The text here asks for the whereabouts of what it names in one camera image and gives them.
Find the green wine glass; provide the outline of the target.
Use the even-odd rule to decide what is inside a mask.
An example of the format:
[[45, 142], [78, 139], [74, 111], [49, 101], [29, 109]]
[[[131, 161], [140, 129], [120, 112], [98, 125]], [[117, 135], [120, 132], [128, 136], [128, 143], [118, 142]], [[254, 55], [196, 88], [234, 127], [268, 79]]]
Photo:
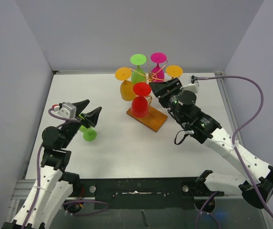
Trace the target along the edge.
[[79, 131], [83, 133], [83, 138], [87, 142], [94, 141], [97, 137], [97, 132], [94, 127], [86, 128], [81, 125]]
[[146, 81], [146, 74], [141, 68], [141, 65], [147, 62], [147, 58], [143, 54], [134, 54], [130, 58], [130, 62], [136, 66], [136, 69], [132, 72], [131, 82], [133, 84]]

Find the pink wine glass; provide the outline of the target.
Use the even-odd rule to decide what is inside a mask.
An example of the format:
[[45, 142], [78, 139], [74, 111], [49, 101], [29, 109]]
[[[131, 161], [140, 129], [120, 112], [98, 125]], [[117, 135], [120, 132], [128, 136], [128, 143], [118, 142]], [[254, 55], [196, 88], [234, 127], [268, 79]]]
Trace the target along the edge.
[[156, 64], [156, 66], [151, 70], [152, 82], [163, 82], [165, 74], [160, 64], [167, 61], [167, 56], [164, 53], [155, 52], [150, 56], [150, 59]]

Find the wooden rack base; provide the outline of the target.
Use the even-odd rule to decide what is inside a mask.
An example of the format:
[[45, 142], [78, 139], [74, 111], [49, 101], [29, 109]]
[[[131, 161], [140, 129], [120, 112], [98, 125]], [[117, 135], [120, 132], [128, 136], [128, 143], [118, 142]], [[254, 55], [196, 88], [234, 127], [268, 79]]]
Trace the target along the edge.
[[158, 132], [168, 118], [167, 115], [152, 106], [149, 106], [148, 114], [146, 117], [138, 118], [133, 116], [130, 108], [127, 110], [126, 114], [154, 132]]

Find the red wine glass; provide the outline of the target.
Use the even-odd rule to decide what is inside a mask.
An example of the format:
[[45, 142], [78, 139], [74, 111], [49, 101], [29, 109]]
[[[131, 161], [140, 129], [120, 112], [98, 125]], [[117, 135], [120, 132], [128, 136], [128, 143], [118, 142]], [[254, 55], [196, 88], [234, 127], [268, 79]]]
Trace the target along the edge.
[[131, 112], [134, 117], [143, 118], [148, 113], [147, 97], [151, 94], [151, 88], [147, 83], [139, 82], [133, 86], [133, 92], [137, 96], [132, 101]]

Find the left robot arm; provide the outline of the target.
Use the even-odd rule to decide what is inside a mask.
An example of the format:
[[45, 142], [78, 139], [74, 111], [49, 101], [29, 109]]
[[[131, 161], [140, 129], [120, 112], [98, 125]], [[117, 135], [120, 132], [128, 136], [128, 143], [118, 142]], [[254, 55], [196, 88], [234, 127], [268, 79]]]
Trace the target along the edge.
[[36, 161], [36, 180], [19, 212], [4, 229], [47, 229], [69, 196], [81, 192], [78, 174], [66, 172], [71, 151], [66, 150], [80, 127], [95, 127], [102, 107], [84, 113], [89, 100], [59, 103], [49, 108], [50, 116], [63, 120], [42, 132]]

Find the aluminium frame rail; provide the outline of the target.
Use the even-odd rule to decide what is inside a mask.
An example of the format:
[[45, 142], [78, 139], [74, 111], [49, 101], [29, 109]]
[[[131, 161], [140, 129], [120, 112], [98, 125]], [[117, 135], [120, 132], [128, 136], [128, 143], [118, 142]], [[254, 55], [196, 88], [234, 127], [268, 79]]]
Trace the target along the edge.
[[229, 135], [224, 128], [213, 132], [213, 138], [206, 144], [217, 152], [223, 159], [234, 166], [238, 176], [211, 173], [205, 181], [211, 191], [222, 191], [230, 195], [241, 195], [244, 199], [251, 200], [269, 196], [270, 191], [264, 188], [270, 183], [266, 179], [270, 173], [269, 164], [260, 160], [250, 153], [240, 143], [240, 127], [237, 126], [234, 113], [227, 96], [222, 75], [215, 76], [223, 102], [226, 106], [227, 115], [231, 123], [232, 135]]

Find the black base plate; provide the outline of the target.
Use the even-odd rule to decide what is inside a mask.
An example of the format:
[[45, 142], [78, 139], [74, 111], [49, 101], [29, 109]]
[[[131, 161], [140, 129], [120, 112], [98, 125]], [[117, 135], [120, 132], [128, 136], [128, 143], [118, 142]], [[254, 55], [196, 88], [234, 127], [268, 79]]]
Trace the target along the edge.
[[196, 177], [80, 179], [72, 198], [93, 198], [94, 208], [190, 210], [212, 195]]

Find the orange wine glass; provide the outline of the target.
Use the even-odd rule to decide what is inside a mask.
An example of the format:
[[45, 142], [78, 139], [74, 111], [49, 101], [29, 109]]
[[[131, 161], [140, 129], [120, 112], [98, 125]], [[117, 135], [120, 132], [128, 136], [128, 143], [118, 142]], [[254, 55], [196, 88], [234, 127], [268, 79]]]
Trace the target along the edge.
[[136, 94], [133, 91], [134, 84], [129, 80], [131, 76], [132, 71], [127, 67], [121, 67], [115, 72], [115, 78], [122, 82], [120, 94], [124, 101], [133, 101], [136, 98]]
[[179, 78], [183, 74], [183, 69], [178, 65], [169, 65], [165, 71], [171, 79]]

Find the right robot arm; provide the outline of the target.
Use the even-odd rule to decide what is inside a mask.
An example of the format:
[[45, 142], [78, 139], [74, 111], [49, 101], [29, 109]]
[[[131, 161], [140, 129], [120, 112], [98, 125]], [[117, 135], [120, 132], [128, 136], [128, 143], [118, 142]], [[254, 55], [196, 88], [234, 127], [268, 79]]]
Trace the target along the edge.
[[150, 82], [149, 86], [159, 103], [181, 126], [185, 137], [190, 136], [217, 152], [240, 173], [232, 176], [206, 170], [196, 180], [197, 191], [202, 195], [210, 192], [242, 195], [253, 207], [267, 209], [273, 194], [273, 165], [249, 152], [219, 122], [196, 106], [199, 78], [191, 76], [187, 85], [174, 78], [162, 83]]

